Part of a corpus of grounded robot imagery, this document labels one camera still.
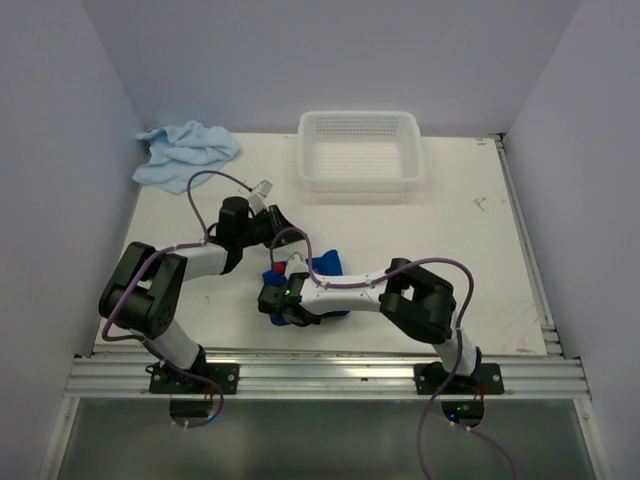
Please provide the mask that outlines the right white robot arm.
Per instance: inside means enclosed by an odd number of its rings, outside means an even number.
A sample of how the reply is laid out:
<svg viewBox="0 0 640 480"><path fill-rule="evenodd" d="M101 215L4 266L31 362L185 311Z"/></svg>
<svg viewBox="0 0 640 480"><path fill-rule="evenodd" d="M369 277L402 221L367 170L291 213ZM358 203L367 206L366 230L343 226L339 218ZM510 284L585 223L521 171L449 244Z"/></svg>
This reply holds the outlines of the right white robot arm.
<svg viewBox="0 0 640 480"><path fill-rule="evenodd" d="M439 359L413 366L419 395L502 395L500 366L485 363L463 329L475 290L468 267L449 258L409 261L361 276L318 275L306 262L286 264L282 285L265 285L258 310L298 327L338 312L380 314L408 338L432 346Z"/></svg>

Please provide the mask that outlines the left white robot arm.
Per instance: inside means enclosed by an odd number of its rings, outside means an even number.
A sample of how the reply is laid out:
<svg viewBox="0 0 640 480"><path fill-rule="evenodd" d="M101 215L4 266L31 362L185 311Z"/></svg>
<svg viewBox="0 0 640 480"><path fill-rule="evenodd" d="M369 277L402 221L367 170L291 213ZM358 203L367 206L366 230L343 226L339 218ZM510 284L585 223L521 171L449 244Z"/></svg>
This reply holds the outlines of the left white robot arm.
<svg viewBox="0 0 640 480"><path fill-rule="evenodd" d="M222 395L204 348L175 319L182 285L205 276L226 275L244 250L280 248L303 239L276 205L253 207L232 196L223 200L218 220L194 243L156 249L130 243L99 299L106 342L135 340L159 362L155 389L179 387L188 394Z"/></svg>

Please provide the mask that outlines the dark blue towel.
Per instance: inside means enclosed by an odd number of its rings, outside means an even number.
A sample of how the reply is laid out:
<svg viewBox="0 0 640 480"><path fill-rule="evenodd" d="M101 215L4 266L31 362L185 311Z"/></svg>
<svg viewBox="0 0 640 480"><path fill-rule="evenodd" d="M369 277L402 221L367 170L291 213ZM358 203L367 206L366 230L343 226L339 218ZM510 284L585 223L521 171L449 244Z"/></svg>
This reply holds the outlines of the dark blue towel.
<svg viewBox="0 0 640 480"><path fill-rule="evenodd" d="M271 268L262 274L263 286L264 285L274 285L281 286L287 285L288 280L283 274L276 273L273 268L275 264L283 264L286 265L286 261L278 261L275 262ZM311 260L311 266L314 272L318 275L327 275L327 276L341 276L343 274L342 263L339 257L338 251L335 249L328 250L322 256L313 257ZM340 319L349 315L349 311L333 311L324 314L322 317L324 319ZM288 324L281 317L277 317L275 315L268 315L270 321L273 325L276 326L284 326L284 325L293 325Z"/></svg>

